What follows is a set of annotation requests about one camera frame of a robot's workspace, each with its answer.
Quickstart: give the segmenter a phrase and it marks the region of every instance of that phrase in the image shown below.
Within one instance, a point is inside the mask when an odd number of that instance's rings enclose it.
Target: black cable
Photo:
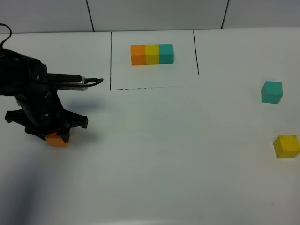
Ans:
[[[9,26],[7,26],[6,24],[0,23],[0,26],[7,27],[9,29],[9,36],[8,36],[8,38],[6,38],[5,40],[3,40],[1,42],[1,44],[0,44],[0,48],[2,49],[4,42],[6,42],[8,39],[10,39],[11,35],[13,34],[13,32],[11,31],[11,28]]]
[[[71,83],[66,83],[66,84],[60,84],[59,86],[61,87],[70,87],[70,88],[90,88],[90,87],[93,87],[93,86],[96,86],[100,83],[102,83],[103,79],[98,79],[97,82],[95,83],[92,83],[92,84],[83,84],[83,85],[80,85],[80,84],[71,84]]]

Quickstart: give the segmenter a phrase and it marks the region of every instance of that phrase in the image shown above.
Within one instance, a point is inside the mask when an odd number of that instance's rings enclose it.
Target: teal cube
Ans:
[[[159,45],[159,63],[172,64],[174,62],[173,44]]]
[[[262,87],[262,102],[278,104],[283,96],[282,83],[266,81]]]

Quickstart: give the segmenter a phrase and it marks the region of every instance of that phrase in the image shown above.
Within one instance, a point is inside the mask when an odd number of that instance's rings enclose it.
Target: white table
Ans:
[[[300,133],[300,29],[195,30],[199,75],[191,30],[113,32],[111,83],[110,35],[5,44],[50,73],[105,81],[59,91],[66,109],[89,117],[66,149],[7,124],[18,106],[0,97],[0,212],[21,205],[33,225],[299,224],[300,158],[277,159],[272,141]],[[143,40],[174,43],[175,64],[129,65],[129,45]],[[266,80],[283,82],[278,105],[261,103]]]

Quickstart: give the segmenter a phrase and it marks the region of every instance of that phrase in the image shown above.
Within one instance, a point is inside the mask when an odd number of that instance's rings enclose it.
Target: wooden block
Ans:
[[[174,62],[173,44],[159,45],[159,63],[172,64]]]
[[[146,64],[159,64],[159,45],[145,45]]]
[[[266,81],[262,87],[262,102],[278,104],[283,96],[282,83]]]
[[[131,64],[146,65],[146,53],[144,45],[131,46]]]
[[[280,135],[273,144],[277,158],[295,158],[300,152],[296,135]]]
[[[67,147],[68,143],[64,142],[62,138],[55,133],[48,134],[45,136],[47,143],[54,147]]]

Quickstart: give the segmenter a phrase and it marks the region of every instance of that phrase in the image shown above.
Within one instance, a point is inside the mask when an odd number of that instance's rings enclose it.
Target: yellow cube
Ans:
[[[273,144],[277,158],[295,158],[300,152],[296,135],[280,135]]]
[[[159,64],[159,45],[145,45],[146,64]]]

